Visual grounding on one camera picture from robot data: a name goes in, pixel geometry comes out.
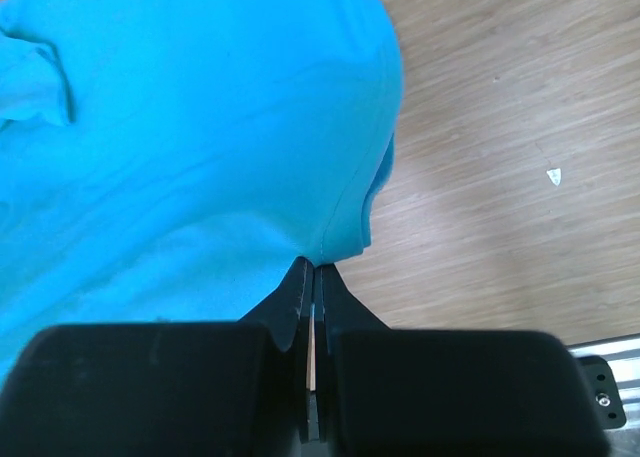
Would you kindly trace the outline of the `blue t shirt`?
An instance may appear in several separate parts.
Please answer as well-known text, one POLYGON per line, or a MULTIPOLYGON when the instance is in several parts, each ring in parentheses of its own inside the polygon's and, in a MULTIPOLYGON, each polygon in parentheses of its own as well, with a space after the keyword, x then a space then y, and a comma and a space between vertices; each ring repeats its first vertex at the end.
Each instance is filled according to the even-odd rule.
POLYGON ((2 0, 2 372, 361 254, 402 94, 381 0, 2 0))

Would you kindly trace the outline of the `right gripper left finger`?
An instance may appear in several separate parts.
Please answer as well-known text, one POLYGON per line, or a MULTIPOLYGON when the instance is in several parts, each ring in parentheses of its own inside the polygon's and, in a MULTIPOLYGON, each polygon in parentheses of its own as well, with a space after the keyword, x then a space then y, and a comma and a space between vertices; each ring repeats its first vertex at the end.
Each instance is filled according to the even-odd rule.
POLYGON ((297 456, 313 267, 238 321, 56 325, 1 392, 5 456, 297 456))

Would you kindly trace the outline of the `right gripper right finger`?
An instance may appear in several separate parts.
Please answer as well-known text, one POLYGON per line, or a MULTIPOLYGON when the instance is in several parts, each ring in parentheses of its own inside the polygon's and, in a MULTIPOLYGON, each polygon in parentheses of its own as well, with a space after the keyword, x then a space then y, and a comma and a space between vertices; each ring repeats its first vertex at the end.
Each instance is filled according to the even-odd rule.
POLYGON ((385 325, 314 272, 319 434, 333 456, 606 456, 577 360, 538 331, 385 325))

